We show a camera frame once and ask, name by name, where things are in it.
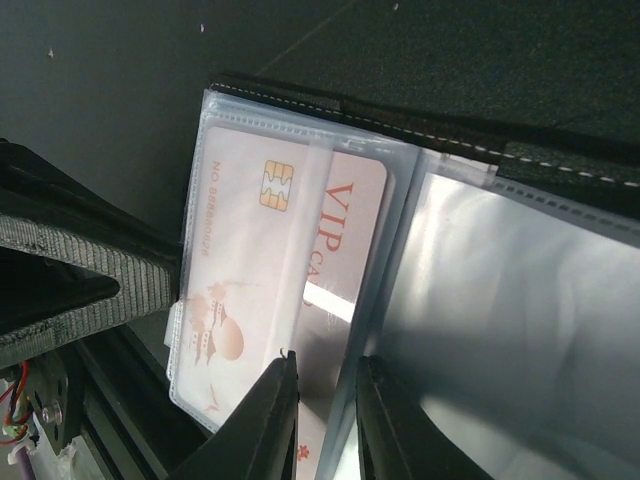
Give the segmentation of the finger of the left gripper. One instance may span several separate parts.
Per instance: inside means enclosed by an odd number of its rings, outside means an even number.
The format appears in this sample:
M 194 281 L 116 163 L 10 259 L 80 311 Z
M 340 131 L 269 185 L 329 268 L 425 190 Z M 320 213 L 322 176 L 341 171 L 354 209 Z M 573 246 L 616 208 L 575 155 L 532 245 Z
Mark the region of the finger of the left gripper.
M 1 365 L 177 298 L 180 245 L 28 148 L 1 142 Z

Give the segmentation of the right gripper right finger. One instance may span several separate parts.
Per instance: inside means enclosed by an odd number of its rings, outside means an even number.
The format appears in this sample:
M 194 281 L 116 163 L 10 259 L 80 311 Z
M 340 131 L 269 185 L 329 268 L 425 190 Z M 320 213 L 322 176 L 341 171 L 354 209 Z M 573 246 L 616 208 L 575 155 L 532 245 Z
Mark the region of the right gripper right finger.
M 379 356 L 359 358 L 356 423 L 363 479 L 488 479 L 449 440 Z

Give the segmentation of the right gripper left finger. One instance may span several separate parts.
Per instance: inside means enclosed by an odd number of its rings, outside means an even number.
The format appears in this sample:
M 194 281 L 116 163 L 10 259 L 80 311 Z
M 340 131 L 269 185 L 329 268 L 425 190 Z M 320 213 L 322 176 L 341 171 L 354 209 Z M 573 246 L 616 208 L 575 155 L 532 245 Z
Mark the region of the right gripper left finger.
M 294 479 L 298 452 L 296 354 L 274 359 L 220 429 L 169 477 Z

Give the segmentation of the pink VIP card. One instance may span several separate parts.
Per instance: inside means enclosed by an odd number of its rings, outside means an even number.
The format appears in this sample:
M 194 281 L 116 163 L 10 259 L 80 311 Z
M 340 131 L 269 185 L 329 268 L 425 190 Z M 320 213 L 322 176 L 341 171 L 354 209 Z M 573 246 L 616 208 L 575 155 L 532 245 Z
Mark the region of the pink VIP card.
M 204 138 L 172 397 L 216 430 L 294 351 L 301 479 L 317 474 L 386 180 L 381 162 L 324 141 Z

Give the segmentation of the black leather card holder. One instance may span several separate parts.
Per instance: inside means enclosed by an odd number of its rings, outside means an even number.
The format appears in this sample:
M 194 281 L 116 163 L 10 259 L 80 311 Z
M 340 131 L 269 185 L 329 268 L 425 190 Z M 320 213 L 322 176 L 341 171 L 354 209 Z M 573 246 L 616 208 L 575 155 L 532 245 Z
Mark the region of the black leather card holder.
M 478 142 L 412 113 L 250 79 L 202 98 L 166 336 L 173 402 L 190 212 L 215 126 L 324 141 L 387 171 L 312 479 L 363 479 L 362 356 L 381 357 L 488 479 L 638 477 L 638 168 Z M 210 438 L 225 423 L 210 430 L 184 411 Z

